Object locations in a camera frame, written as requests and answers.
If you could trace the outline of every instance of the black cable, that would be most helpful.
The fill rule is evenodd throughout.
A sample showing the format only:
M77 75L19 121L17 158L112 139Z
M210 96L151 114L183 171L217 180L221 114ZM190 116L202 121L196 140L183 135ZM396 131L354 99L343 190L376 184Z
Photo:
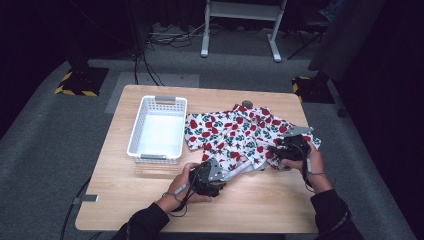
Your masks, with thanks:
M133 56L133 58L134 58L134 81L135 81L135 84L138 85L137 72L138 72L138 64L140 63L138 53L136 53Z
M93 24L95 27L97 27L101 32L103 32L104 34L106 34L108 37L112 38L115 41L118 41L122 44L128 45L130 47L132 47L133 45L131 45L130 43L123 41L115 36L113 36L112 34L110 34L108 31L104 30L99 24L97 24L94 20L92 20L79 6L78 4L76 4L73 0L69 0L69 2L81 13L81 15L83 15L91 24Z
M142 58L142 59L143 59L143 61L144 61L144 65L146 66L146 70L147 70L147 72L149 73L149 75L150 75L150 77L152 78L153 82L155 82L156 86L165 86L165 84L163 84L163 83L162 83L162 81L161 81L161 79L160 79L159 75L157 75L157 74L156 74L156 72L153 70L152 66L150 66L150 65L147 63L147 60L146 60L146 54L145 54L145 52L144 52L144 51L142 51L142 52L141 52L141 58ZM159 81L160 85L159 85L159 83L155 80L155 78L153 77L152 72L153 72L153 74L155 74L155 75L156 75L156 77L159 79L158 81Z
M103 232L95 233L93 236L91 236L88 240L96 240Z
M153 46L153 44L151 43L151 42L147 42L149 45L148 46L150 46L150 47L152 47L152 48L148 48L147 46L146 46L146 48L147 49L150 49L150 50L152 50L153 52L156 52L156 49L155 49L155 47Z
M173 215L171 213L169 215L171 215L173 217L184 217L186 215L186 213L187 213L187 201L188 201L188 199L191 198L191 196L193 196L196 193L196 189L193 190L193 186L194 186L194 181L196 181L196 178L200 174L200 170L201 170L201 167L199 167L199 168L196 169L196 173L194 174L193 179L189 183L190 184L190 187L189 187L189 189L188 189L188 191L187 191L186 195L184 196L183 201L181 203L181 204L184 204L185 205L185 212L182 215Z
M89 177L87 179L87 181L84 183L84 185L80 188L80 190L78 191L77 195L75 196L75 198L79 198L82 191L85 189L85 187L87 187L88 183L90 182L91 177ZM65 236L65 230L66 230L66 225L68 224L68 220L69 220L69 216L71 215L71 211L74 208L74 203L72 201L71 206L69 207L68 212L66 213L66 218L65 218L65 222L63 223L62 226L62 232L60 234L60 239L63 240L63 237Z
M333 174L325 173L325 172L322 172L322 173L311 173L311 172L308 172L307 174L311 174L311 175L326 175L326 176L327 176L327 178L328 178L328 177L331 177L331 179L332 179L333 181L331 181L330 179L328 179L328 181L330 181L331 186L333 186L333 188L335 188L335 187L336 187L337 179L336 179L336 176L334 176ZM314 189L312 188L312 190L311 190L311 189L309 188L309 186L306 184L306 182L305 182L305 188L306 188L306 190L308 190L309 192L314 192Z
M202 24L198 28L194 29L190 33L176 34L175 36L172 36L172 37L166 37L166 38L160 38L160 39L158 39L158 37L159 37L160 34L166 32L169 29L171 29L171 28L174 27L174 26L171 26L171 27L166 28L165 30L160 31L157 34L157 36L155 36L154 38L151 39L151 42L150 43L157 44L159 46L171 46L173 48L187 47L187 46L190 46L192 44L191 39L193 39L193 37L195 37L194 36L195 34L199 33L201 30L204 31L204 27L203 26L204 26L204 24ZM173 44L173 43L183 43L183 42L189 42L189 43L186 44L186 45L181 45L181 46L176 46L176 45Z
M162 31L157 32L157 33L156 33L156 34L157 34L157 36L155 36L153 39L154 39L154 40L156 40L156 39L159 37L159 35L160 35L161 33L165 33L165 32L167 32L169 29L172 29L172 28L174 28L174 27L175 27L175 25L171 25L171 26L167 27L165 30L162 30Z
M228 28L225 28L225 27L221 27L221 29L219 29L217 32L214 32L214 33L210 33L212 36L216 36L216 35L218 35L219 33L221 33L221 32L223 32L223 31L229 31L228 30Z

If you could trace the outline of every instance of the clothing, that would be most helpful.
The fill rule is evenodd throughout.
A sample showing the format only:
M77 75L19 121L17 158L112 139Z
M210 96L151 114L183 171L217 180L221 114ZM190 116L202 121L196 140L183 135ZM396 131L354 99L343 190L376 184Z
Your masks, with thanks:
M184 138L190 150L203 148L202 161L214 158L224 172L246 161L252 162L252 170L264 170L267 165L281 170L280 159L267 148L275 147L276 140L293 126L272 115L268 107L248 109L236 104L232 111L187 114ZM319 148L321 140L311 132L303 136Z
M344 201L334 189L319 193L311 198L316 211L315 222L319 233L335 226L344 216L347 209ZM169 222L168 216L152 203L148 208L134 214L131 224L131 240L156 239L159 231ZM112 240L126 239L127 224L124 224ZM364 239L350 218L337 230L324 236L325 240L360 240Z

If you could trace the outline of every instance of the human hand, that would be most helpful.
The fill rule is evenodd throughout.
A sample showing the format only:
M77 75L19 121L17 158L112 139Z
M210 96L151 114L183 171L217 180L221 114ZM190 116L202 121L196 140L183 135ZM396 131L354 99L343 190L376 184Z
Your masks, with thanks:
M184 197L187 195L188 190L190 189L189 173L193 168L197 167L198 165L199 163L187 163L186 165L184 165L182 173L178 174L172 181L171 185L169 185L167 194L164 194L161 199L156 201L156 204L160 208L162 208L165 213L168 214L181 205L181 201L183 201ZM175 191L177 191L177 189L179 189L184 184L186 184L186 187L177 195L175 195ZM187 204L211 201L212 198L209 196L202 196L198 195L197 193L194 193L188 199Z
M311 153L308 156L311 163L311 171L306 171L308 181L311 183L315 194L332 189L333 187L325 175L324 160L321 153L316 149L314 144L311 142L308 142L308 144L311 147ZM302 173L303 161L283 159L282 163Z

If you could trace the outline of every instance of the gray carpet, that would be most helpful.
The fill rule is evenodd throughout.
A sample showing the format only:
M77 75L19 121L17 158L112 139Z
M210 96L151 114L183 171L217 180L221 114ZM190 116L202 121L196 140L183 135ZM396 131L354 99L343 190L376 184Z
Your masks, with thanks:
M146 59L160 76L196 76L200 88L292 92L292 77L315 75L307 66L317 45L311 45L287 61L284 57L294 52L300 41L296 35L279 37L277 46L283 61L275 63L265 40L266 32L224 31L213 35L210 55L205 59L200 58L201 38L198 37L192 39L190 46L182 48L148 46ZM64 63L34 92L2 138L0 239L58 239L72 199L91 176L113 117L110 113L119 96L117 89L134 80L130 76L134 63L129 56L109 56L91 60L89 65L110 69L100 96L53 94L70 67ZM143 76L147 71L140 65L139 73ZM124 75L128 76L121 83ZM355 125L349 117L337 116L342 103L334 86L331 83L329 86L336 104L302 103L302 106L309 125L315 129L314 135L322 139L326 170L339 195L349 204L353 221L365 239L415 239ZM75 228L77 211L78 206L70 215L65 239L89 239L94 234ZM109 239L112 234L103 233L99 239ZM197 234L164 234L162 237L207 239ZM245 235L208 237L247 239ZM280 237L250 236L252 239ZM314 235L286 237L303 240L313 239Z

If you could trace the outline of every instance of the cable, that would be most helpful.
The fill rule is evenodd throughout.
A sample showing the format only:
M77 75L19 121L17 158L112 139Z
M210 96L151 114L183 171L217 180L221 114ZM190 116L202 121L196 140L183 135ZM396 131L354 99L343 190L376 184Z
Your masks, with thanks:
M190 182L190 187L189 187L189 189L188 189L188 191L187 191L187 193L186 193L186 195L183 198L183 201L181 203L181 204L185 205L185 212L182 215L174 215L174 214L171 214L171 213L169 215L171 215L173 217L184 217L186 215L186 213L187 213L187 201L191 198L191 196L193 196L196 193L196 190L193 190L193 186L194 186L194 181L196 180L196 178L200 174L200 170L201 170L201 167L196 169L196 173L195 173L193 179Z
M202 27L204 27L205 24L200 25L199 27L197 27L196 29L194 29L193 31L191 31L190 33L186 33L186 34L167 34L167 35L171 35L172 37L166 37L166 38L158 38L160 35L164 35L164 32L168 31L169 29L173 28L174 26L168 27L163 31L160 31L159 33L150 33L151 35L157 35L155 36L153 39L151 39L150 44L157 44L159 46L171 46L174 48L182 48L182 47L187 47L190 46L192 44L191 39L193 37L196 36L202 36L202 35L195 35L196 33L198 33L200 31L200 29ZM189 42L188 44L182 45L182 46L176 46L173 43L183 43L183 42Z
M296 144L294 144L294 143L291 143L291 142L287 142L288 144L290 144L291 146L293 146L293 147L295 147L298 151L299 151L299 153L302 155L302 159L304 159L304 157L305 157L305 154L303 153L303 150L299 147L299 146L297 146ZM332 174L327 174L327 173L325 173L325 172L322 172L322 173L312 173L312 172L308 172L308 171L306 171L305 173L303 173L303 174L311 174L311 175L315 175L315 176L317 176L317 175L326 175L326 176L333 176ZM312 188L312 190L311 190L311 188L308 186L308 184L306 184L306 179L308 179L308 177L307 176L304 176L304 180L305 180L305 188L306 188L306 190L308 190L308 191L310 191L310 192L314 192L314 190L313 190L313 188ZM333 186L333 187L335 187L336 186L336 177L335 176L333 176L332 177L333 178L333 181L330 181L330 183L331 183L331 185Z
M311 174L311 175L325 175L325 176L327 176L327 178L328 178L328 177L331 177L333 181L331 181L330 179L328 179L328 181L330 181L331 186L333 186L333 188L335 188L335 187L336 187L336 182L337 182L336 176L334 176L334 175L333 175L333 174L331 174L331 173L325 173L325 172L322 172L322 173L311 173L311 172L308 172L307 174ZM311 189L309 188L309 186L306 184L306 182L305 182L305 188L306 188L306 190L308 190L309 192L314 192L314 189L312 188L312 190L311 190Z
M138 64L140 63L140 61L138 60L139 59L138 53L133 55L133 59L134 59L134 81L135 81L135 84L138 85L137 72L138 72Z
M104 34L106 34L108 37L112 38L115 41L118 41L122 44L128 45L130 47L132 47L133 45L123 41L115 36L113 36L112 34L110 34L108 31L104 30L99 24L97 24L95 21L93 21L73 0L69 0L69 2L81 13L81 15L83 15L89 22L91 22L91 24L93 24L95 27L97 27L101 32L103 32Z
M156 72L153 70L152 66L150 66L150 65L147 63L147 60L146 60L146 54L145 54L145 52L144 52L144 51L142 51L142 52L141 52L141 58L142 58L142 59L143 59L143 61L144 61L144 65L146 66L146 70L147 70L147 72L149 73L149 75L150 75L150 77L152 78L153 82L155 82L156 86L165 86L165 84L163 84L163 83L162 83L162 81L161 81L161 79L160 79L159 75L158 75L158 74L156 74ZM153 77L152 72L153 72L153 74L154 74L154 75L155 75L155 76L159 79L158 81L159 81L160 85L159 85L159 83L155 80L155 78Z
M165 30L162 30L162 31L159 31L159 32L157 32L157 33L150 33L151 35L157 35L154 39L156 39L157 37L159 37L161 34L163 34L163 33L165 33L165 32L167 32L169 29L171 29L171 28L173 28L173 27L175 27L175 25L171 25L171 26L169 26L169 27L167 27Z
M80 190L78 191L78 193L75 196L75 198L80 197L81 192L85 189L85 187L87 187L87 185L90 182L90 180L91 180L91 177L89 177L87 179L87 181L84 183L84 185L80 188ZM64 221L63 226L62 226L62 232L60 234L60 239L61 240L63 240L63 237L65 236L66 225L68 224L69 216L71 215L71 211L72 211L73 208L74 208L74 203L72 202L71 203L71 206L69 207L68 212L66 213L66 218L65 218L65 221Z
M96 240L103 232L95 233L93 236L91 236L88 240Z
M219 33L221 33L221 32L223 32L223 31L228 31L228 29L227 28L225 28L225 27L222 27L221 29L219 29L217 32L215 32L215 33L212 33L211 32L211 35L212 36L216 36L216 35L218 35Z

